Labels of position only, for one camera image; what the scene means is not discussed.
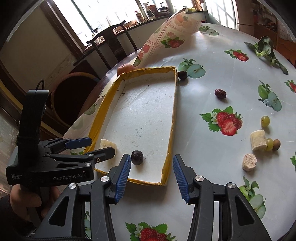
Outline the person's left hand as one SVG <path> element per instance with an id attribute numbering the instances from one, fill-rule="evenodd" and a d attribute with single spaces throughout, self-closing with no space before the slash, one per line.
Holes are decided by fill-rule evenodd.
<path id="1" fill-rule="evenodd" d="M 49 201 L 46 202 L 45 207 L 41 210 L 41 217 L 45 217 L 53 203 L 60 196 L 58 187 L 52 187 L 50 191 Z M 36 208 L 42 205 L 42 199 L 36 193 L 26 192 L 21 189 L 20 184 L 14 185 L 10 192 L 10 205 L 15 214 L 26 221 L 31 221 L 28 208 Z"/>

